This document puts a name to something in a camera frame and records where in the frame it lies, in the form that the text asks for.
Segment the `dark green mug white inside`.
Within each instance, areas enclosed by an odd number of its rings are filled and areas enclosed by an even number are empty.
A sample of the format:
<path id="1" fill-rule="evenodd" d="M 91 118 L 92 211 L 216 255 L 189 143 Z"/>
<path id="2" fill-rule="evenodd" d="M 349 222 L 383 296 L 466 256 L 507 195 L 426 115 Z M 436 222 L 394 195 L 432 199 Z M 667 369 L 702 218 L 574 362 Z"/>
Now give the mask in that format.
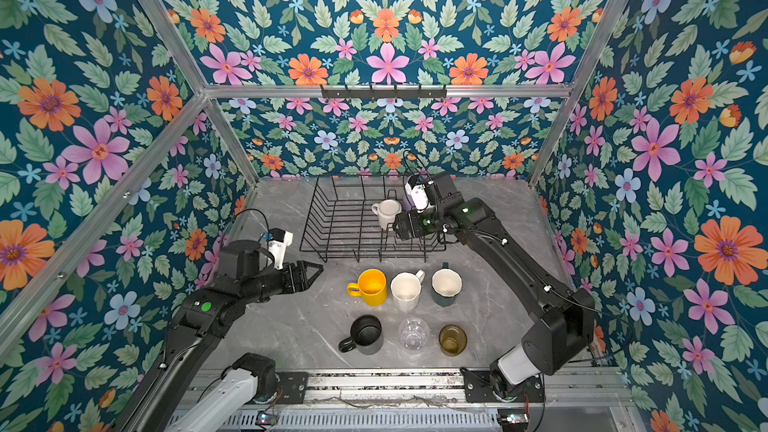
<path id="1" fill-rule="evenodd" d="M 461 276 L 448 267 L 447 263 L 437 270 L 431 278 L 431 296 L 440 307 L 448 307 L 455 303 L 463 287 Z"/>

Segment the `olive green glass cup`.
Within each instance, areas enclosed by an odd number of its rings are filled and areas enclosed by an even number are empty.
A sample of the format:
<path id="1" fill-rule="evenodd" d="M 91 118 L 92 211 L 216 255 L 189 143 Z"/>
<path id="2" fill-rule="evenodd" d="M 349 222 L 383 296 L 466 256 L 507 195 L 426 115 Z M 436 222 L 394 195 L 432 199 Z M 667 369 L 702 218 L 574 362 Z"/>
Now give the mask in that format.
<path id="1" fill-rule="evenodd" d="M 445 325 L 438 334 L 440 350 L 447 356 L 458 356 L 467 347 L 468 337 L 463 328 L 456 324 Z"/>

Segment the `black mug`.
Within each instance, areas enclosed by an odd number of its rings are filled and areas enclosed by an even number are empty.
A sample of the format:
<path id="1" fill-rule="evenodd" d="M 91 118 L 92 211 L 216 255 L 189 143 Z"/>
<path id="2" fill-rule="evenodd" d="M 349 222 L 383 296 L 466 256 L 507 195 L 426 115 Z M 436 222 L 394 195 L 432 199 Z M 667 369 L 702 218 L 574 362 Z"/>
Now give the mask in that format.
<path id="1" fill-rule="evenodd" d="M 383 327 L 373 315 L 358 317 L 351 325 L 349 336 L 341 340 L 338 350 L 348 353 L 353 350 L 364 355 L 376 354 L 383 345 Z"/>

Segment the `clear glass cup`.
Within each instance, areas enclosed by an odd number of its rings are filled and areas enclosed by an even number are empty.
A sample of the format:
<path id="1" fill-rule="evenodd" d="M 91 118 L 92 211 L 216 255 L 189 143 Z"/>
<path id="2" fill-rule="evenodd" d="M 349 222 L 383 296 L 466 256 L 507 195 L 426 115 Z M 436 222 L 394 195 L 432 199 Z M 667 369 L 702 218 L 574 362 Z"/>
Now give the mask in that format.
<path id="1" fill-rule="evenodd" d="M 407 317 L 399 326 L 399 338 L 405 349 L 420 350 L 426 346 L 430 338 L 429 326 L 419 317 Z"/>

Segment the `yellow mug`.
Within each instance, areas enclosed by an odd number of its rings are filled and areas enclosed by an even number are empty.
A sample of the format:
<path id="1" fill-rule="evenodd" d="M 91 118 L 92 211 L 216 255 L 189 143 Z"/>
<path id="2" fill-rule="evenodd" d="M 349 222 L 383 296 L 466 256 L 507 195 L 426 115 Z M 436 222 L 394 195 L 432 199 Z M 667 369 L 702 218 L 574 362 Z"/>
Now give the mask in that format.
<path id="1" fill-rule="evenodd" d="M 361 298 L 370 307 L 381 306 L 388 297 L 387 278 L 378 269 L 365 270 L 355 283 L 347 285 L 347 293 L 351 297 Z"/>

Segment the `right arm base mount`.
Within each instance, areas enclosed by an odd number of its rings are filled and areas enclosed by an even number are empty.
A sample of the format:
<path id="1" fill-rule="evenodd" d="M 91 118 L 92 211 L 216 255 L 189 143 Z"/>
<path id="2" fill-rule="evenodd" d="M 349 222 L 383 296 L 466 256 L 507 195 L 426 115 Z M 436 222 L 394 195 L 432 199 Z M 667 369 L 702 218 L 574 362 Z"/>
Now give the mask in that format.
<path id="1" fill-rule="evenodd" d="M 534 375 L 519 384 L 511 384 L 496 370 L 461 367 L 465 400 L 469 403 L 543 403 L 545 386 Z"/>

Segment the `black hook rail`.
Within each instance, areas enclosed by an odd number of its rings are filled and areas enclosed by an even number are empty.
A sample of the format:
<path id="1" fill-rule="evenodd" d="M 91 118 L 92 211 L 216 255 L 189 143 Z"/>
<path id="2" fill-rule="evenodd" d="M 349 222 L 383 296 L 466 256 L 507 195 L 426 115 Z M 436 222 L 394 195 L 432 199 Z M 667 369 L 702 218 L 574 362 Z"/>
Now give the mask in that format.
<path id="1" fill-rule="evenodd" d="M 321 97 L 324 99 L 442 99 L 448 96 L 446 86 L 423 85 L 392 85 L 392 86 L 321 86 Z"/>

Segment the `white faceted mug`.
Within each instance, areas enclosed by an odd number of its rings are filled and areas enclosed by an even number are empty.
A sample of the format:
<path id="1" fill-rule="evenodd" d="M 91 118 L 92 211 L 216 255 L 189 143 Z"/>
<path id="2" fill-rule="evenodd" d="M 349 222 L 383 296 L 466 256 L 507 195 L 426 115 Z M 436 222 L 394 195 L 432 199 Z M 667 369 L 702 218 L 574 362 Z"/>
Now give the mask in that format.
<path id="1" fill-rule="evenodd" d="M 399 273 L 391 282 L 391 295 L 400 312 L 414 310 L 419 302 L 425 271 Z"/>

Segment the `white mug red inside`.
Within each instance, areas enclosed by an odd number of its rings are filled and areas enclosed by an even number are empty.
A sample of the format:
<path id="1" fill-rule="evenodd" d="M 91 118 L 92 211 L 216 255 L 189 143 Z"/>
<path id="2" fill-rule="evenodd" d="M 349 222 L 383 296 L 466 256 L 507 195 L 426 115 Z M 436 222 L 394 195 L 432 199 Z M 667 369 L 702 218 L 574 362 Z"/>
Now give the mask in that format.
<path id="1" fill-rule="evenodd" d="M 402 205 L 398 200 L 386 199 L 372 204 L 371 211 L 376 215 L 381 230 L 388 231 L 393 228 L 397 215 L 402 212 Z"/>

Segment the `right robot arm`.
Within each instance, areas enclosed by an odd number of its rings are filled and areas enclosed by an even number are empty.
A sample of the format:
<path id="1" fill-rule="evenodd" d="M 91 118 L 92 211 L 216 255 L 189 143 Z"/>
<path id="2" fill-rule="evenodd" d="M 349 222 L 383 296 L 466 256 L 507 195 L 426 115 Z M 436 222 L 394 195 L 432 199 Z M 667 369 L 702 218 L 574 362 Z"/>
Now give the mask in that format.
<path id="1" fill-rule="evenodd" d="M 534 260 L 483 200 L 464 199 L 446 172 L 414 174 L 404 190 L 411 208 L 396 215 L 398 237 L 455 236 L 491 266 L 533 320 L 520 344 L 489 367 L 496 396 L 518 396 L 528 379 L 554 374 L 588 348 L 597 314 L 592 295 L 571 290 Z"/>

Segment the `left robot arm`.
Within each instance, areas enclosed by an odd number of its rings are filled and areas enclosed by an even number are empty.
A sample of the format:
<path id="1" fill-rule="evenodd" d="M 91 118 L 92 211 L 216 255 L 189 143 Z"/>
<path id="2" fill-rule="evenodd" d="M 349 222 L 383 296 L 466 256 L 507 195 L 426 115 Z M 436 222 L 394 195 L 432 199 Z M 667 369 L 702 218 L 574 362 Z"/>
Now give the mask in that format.
<path id="1" fill-rule="evenodd" d="M 162 350 L 124 407 L 116 431 L 161 431 L 188 386 L 250 303 L 308 290 L 324 271 L 298 260 L 277 265 L 257 241 L 238 240 L 220 249 L 217 274 L 188 296 L 174 314 Z"/>

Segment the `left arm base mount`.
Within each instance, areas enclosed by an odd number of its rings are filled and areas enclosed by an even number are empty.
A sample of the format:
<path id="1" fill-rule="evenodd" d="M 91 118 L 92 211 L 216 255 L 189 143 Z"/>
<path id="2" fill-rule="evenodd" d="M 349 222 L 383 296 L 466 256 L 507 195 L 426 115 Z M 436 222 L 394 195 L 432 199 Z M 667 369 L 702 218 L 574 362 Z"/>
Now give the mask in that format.
<path id="1" fill-rule="evenodd" d="M 275 390 L 268 395 L 269 405 L 301 405 L 308 391 L 309 374 L 299 371 L 277 371 Z"/>

